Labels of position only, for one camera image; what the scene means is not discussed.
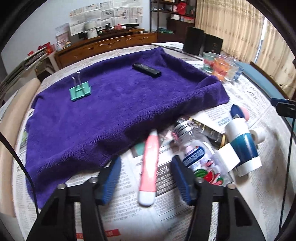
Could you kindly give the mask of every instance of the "beige curtain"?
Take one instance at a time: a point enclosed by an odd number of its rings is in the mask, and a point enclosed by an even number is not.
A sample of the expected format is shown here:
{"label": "beige curtain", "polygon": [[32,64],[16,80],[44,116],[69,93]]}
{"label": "beige curtain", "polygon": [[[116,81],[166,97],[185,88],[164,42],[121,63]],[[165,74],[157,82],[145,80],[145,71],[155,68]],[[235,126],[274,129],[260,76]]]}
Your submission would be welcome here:
{"label": "beige curtain", "polygon": [[267,21],[266,33],[256,65],[270,75],[289,98],[293,97],[296,87],[296,70],[292,63],[294,59],[283,37],[271,22]]}
{"label": "beige curtain", "polygon": [[222,50],[254,61],[264,16],[246,0],[197,0],[195,27],[223,39]]}

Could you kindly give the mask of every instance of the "plastic bottle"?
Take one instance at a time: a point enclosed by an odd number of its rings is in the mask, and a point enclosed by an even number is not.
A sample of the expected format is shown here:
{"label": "plastic bottle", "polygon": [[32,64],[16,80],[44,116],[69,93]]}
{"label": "plastic bottle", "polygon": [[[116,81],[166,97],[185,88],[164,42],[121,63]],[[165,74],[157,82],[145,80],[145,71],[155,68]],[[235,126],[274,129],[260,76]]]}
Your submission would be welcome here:
{"label": "plastic bottle", "polygon": [[180,159],[196,177],[202,177],[211,184],[223,186],[233,181],[215,156],[210,141],[194,122],[179,119],[172,131],[172,136],[179,146]]}

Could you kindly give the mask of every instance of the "black cable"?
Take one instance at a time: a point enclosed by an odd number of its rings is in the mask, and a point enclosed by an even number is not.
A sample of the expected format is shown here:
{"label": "black cable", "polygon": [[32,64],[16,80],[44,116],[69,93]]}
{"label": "black cable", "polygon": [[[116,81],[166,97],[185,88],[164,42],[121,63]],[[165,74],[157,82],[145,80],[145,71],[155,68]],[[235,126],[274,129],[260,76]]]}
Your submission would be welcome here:
{"label": "black cable", "polygon": [[10,145],[10,143],[8,142],[8,140],[6,140],[6,138],[4,137],[4,135],[2,135],[1,132],[0,132],[0,141],[7,148],[7,150],[11,153],[11,155],[13,156],[13,158],[17,161],[17,163],[19,164],[20,168],[24,172],[25,176],[29,180],[29,183],[30,183],[30,185],[32,187],[32,192],[33,192],[33,197],[34,197],[34,203],[35,203],[35,208],[36,208],[36,214],[37,214],[37,217],[38,217],[39,212],[38,212],[38,206],[37,206],[37,197],[36,197],[36,192],[35,192],[35,186],[33,184],[33,181],[31,179],[29,173],[27,172],[26,168],[22,164],[22,161],[20,160],[20,158],[18,157],[18,155],[15,153],[14,149],[12,148],[12,146]]}
{"label": "black cable", "polygon": [[293,133],[294,133],[295,118],[296,118],[296,115],[293,118],[292,127],[291,127],[291,136],[290,136],[290,144],[289,144],[289,153],[288,153],[288,162],[287,162],[287,173],[286,173],[286,180],[285,180],[284,197],[283,197],[283,203],[281,205],[281,217],[280,217],[280,220],[279,220],[279,232],[281,231],[281,224],[282,224],[282,221],[283,221],[284,206],[285,206],[285,201],[286,201],[286,192],[287,192],[288,178],[289,178],[289,169],[290,169],[290,159],[291,159],[291,149],[292,149],[292,143],[293,143]]}

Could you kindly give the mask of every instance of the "screw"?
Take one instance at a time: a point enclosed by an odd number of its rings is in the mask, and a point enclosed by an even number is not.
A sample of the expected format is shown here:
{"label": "screw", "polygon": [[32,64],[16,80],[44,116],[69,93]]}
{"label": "screw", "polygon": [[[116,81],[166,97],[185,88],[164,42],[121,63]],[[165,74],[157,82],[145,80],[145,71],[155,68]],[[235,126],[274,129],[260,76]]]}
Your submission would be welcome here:
{"label": "screw", "polygon": [[204,182],[204,179],[202,177],[197,177],[195,179],[198,183],[203,183]]}
{"label": "screw", "polygon": [[231,190],[236,189],[236,186],[235,186],[235,184],[233,184],[233,183],[228,183],[228,184],[227,184],[227,187],[228,187],[229,189],[231,189]]}
{"label": "screw", "polygon": [[57,188],[58,189],[61,189],[61,190],[63,190],[63,189],[65,189],[67,186],[66,186],[66,184],[64,184],[64,183],[60,183],[59,185],[57,185]]}
{"label": "screw", "polygon": [[89,182],[90,182],[90,183],[96,183],[96,182],[98,182],[98,178],[97,178],[97,177],[91,177],[91,178],[89,179]]}

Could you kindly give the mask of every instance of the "purple towel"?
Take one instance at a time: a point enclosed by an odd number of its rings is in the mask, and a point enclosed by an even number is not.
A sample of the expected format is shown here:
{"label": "purple towel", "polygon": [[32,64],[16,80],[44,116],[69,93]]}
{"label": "purple towel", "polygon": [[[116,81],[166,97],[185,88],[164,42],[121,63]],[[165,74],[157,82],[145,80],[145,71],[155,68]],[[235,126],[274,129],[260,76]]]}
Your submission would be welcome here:
{"label": "purple towel", "polygon": [[[160,70],[152,78],[132,68]],[[222,84],[162,48],[107,59],[81,71],[92,94],[70,100],[71,76],[39,93],[27,123],[26,168],[42,208],[59,183],[83,170],[96,170],[181,115],[229,101]],[[30,184],[27,188],[32,197]]]}

